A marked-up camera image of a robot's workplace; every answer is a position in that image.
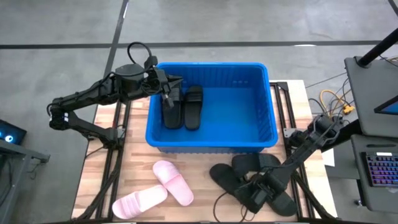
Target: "blue bin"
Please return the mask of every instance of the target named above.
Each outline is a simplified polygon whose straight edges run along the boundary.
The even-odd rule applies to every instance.
[[[252,153],[278,140],[267,68],[261,63],[161,63],[167,74],[183,78],[183,92],[203,87],[201,125],[167,129],[161,96],[150,99],[146,140],[162,152]]]

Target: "rgb keyboard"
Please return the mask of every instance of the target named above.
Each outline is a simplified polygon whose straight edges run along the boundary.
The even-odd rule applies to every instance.
[[[398,187],[398,153],[364,152],[372,187]]]

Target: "concrete floor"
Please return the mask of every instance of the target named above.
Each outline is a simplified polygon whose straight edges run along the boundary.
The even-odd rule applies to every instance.
[[[0,0],[0,119],[28,131],[25,146],[51,154],[50,162],[38,168],[35,180],[26,176],[13,223],[70,218],[87,141],[74,131],[50,129],[45,106],[55,97],[99,80],[109,49],[3,50],[1,45],[110,44],[122,2]],[[131,1],[119,42],[381,40],[397,22],[387,0]],[[268,67],[270,79],[301,79],[309,85],[344,72],[344,58],[362,55],[371,47],[181,47],[152,52],[161,62],[261,62]],[[143,50],[133,52],[138,62],[144,54]],[[398,55],[397,46],[384,54],[393,55]],[[118,49],[113,68],[125,63],[129,63],[126,49]],[[343,75],[308,88],[307,95],[318,99],[321,90],[336,91],[345,79]],[[313,112],[320,111],[313,103],[311,107]],[[78,115],[92,121],[95,109],[85,108]],[[347,118],[354,120],[356,115]],[[330,179],[330,185],[342,219],[397,223],[397,215],[356,208],[353,200],[359,194],[353,180]]]

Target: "desk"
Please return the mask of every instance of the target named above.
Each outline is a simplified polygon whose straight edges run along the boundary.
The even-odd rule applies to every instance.
[[[307,128],[312,120],[311,110],[302,80],[285,81],[289,85],[289,91],[298,128]],[[275,102],[274,91],[271,90],[272,101],[274,102],[275,118],[277,119],[279,140],[277,144],[263,152],[272,153],[281,161],[285,160],[285,149],[282,140],[282,132],[277,105]],[[285,116],[284,97],[282,97]],[[216,198],[223,193],[223,190],[216,185],[209,175],[210,168],[220,162],[231,164],[234,154],[164,154],[154,147],[149,146],[145,140],[145,131],[149,107],[149,98],[140,99],[132,102],[132,110],[128,130],[126,132],[126,144],[124,147],[123,163],[121,168],[118,198],[130,194],[136,190],[146,189],[155,184],[159,184],[155,175],[152,173],[152,166],[156,161],[167,160],[173,162],[181,174],[184,176],[188,185],[191,187],[195,199],[188,207],[181,207],[175,199],[169,195],[166,201],[160,205],[144,212],[139,217],[134,218],[135,222],[199,222],[215,221],[213,218],[213,204]],[[99,106],[95,117],[95,124],[104,128],[110,127],[113,122],[114,105]],[[87,153],[101,147],[99,141],[90,142]],[[76,195],[72,217],[75,218],[84,212],[86,207],[98,193],[103,176],[106,150],[102,149],[88,157],[83,166],[80,184]],[[335,204],[331,195],[328,177],[325,166],[323,165],[320,151],[315,152],[306,162],[309,186],[320,201],[320,203],[331,214],[336,216]],[[288,186],[287,193],[292,195],[291,187]],[[300,191],[303,215],[307,217],[307,209],[303,193]],[[239,202],[230,195],[223,197],[217,204],[216,212],[222,222],[238,222],[241,219],[241,206]],[[296,217],[281,217],[275,214],[268,205],[260,210],[254,217],[254,222],[259,221],[294,221]]]

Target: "pink slide sandal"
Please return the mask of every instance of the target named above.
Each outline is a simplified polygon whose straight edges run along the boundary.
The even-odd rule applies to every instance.
[[[169,161],[157,161],[153,171],[157,179],[180,205],[187,206],[192,203],[193,193],[174,164]]]
[[[115,201],[112,205],[113,213],[121,219],[131,219],[142,212],[160,204],[167,198],[167,190],[162,185],[133,192]]]

